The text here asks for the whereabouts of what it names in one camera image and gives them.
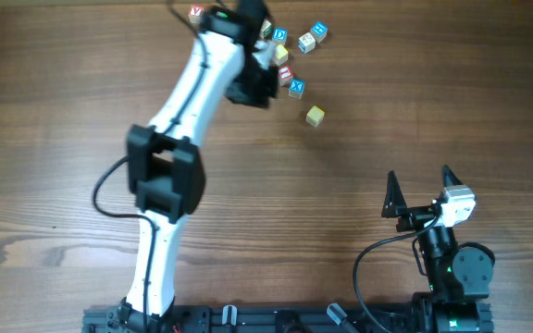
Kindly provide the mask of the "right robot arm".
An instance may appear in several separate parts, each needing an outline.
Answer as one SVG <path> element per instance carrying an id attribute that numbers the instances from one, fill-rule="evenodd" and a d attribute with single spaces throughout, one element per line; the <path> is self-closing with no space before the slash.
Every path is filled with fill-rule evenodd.
<path id="1" fill-rule="evenodd" d="M 408 206 L 396 174 L 388 173 L 381 215 L 396 217 L 399 232 L 413 231 L 419 273 L 429 291 L 416 293 L 410 304 L 406 332 L 487 333 L 495 329 L 490 282 L 496 258 L 477 242 L 460 244 L 454 227 L 465 222 L 476 206 L 476 195 L 448 166 L 441 171 L 443 190 L 425 206 Z"/>

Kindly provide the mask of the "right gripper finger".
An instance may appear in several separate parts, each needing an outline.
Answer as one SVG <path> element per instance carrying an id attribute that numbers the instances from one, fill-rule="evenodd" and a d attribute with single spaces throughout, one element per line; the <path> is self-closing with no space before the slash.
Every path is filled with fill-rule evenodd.
<path id="1" fill-rule="evenodd" d="M 463 184 L 463 182 L 455 176 L 448 165 L 442 167 L 441 177 L 444 187 L 461 186 Z"/>
<path id="2" fill-rule="evenodd" d="M 407 209 L 408 206 L 403 197 L 396 173 L 392 170 L 387 175 L 387 190 L 381 216 L 385 218 L 405 216 Z"/>

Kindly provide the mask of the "red I block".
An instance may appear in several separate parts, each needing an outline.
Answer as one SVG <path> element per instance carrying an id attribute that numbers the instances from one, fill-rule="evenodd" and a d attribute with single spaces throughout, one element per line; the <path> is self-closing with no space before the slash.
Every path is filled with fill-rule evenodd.
<path id="1" fill-rule="evenodd" d="M 293 72 L 290 66 L 279 67 L 278 80 L 280 86 L 285 86 L 293 80 Z"/>

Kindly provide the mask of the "blue X letter block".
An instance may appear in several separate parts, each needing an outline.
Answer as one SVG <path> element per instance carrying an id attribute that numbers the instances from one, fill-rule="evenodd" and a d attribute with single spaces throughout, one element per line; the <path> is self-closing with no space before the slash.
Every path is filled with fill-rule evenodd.
<path id="1" fill-rule="evenodd" d="M 304 94 L 305 82 L 303 80 L 293 79 L 289 85 L 289 96 L 301 99 Z"/>

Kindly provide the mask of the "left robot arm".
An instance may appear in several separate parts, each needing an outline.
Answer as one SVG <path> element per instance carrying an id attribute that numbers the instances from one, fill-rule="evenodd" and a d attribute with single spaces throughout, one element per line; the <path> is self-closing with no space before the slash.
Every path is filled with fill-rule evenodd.
<path id="1" fill-rule="evenodd" d="M 269 17 L 262 1 L 206 10 L 167 102 L 147 126 L 128 132 L 128 186 L 138 209 L 140 243 L 120 320 L 133 332 L 161 332 L 167 325 L 181 232 L 205 191 L 200 147 L 221 99 L 266 108 L 277 94 L 275 45 L 261 32 Z"/>

